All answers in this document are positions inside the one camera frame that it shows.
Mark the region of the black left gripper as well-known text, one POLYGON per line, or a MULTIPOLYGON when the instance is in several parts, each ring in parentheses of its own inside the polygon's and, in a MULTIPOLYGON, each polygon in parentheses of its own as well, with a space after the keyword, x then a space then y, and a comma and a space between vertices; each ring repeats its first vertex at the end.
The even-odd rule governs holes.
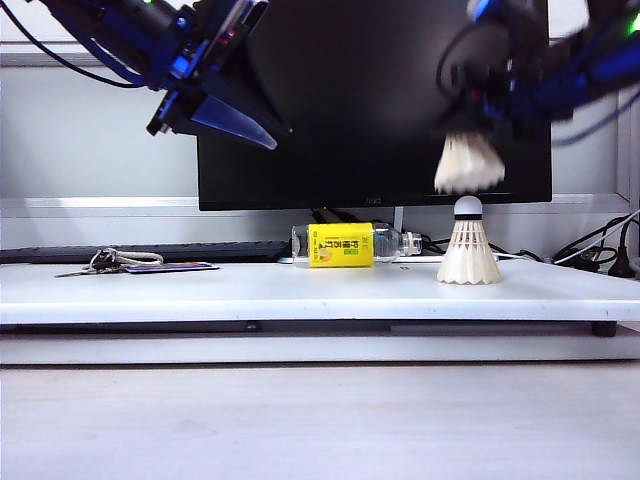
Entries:
POLYGON ((147 125, 150 134, 172 131, 275 150, 276 135, 292 133, 248 48, 268 6, 267 1, 201 1, 176 9, 166 1, 146 3, 151 35, 146 82, 166 92, 147 125))

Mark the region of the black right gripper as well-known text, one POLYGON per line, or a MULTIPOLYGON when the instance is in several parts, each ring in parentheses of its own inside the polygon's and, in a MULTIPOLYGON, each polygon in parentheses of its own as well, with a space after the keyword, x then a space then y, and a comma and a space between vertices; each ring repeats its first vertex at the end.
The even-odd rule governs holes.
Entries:
POLYGON ((449 102, 437 118, 437 136, 475 132, 493 147, 506 148, 510 131, 524 129, 524 90, 548 46, 547 23, 531 1, 469 1, 466 13, 470 24, 449 42, 437 64, 437 88, 449 102), (505 32, 504 51, 495 61, 452 64, 446 87, 442 74, 447 57, 467 35, 484 27, 505 32))

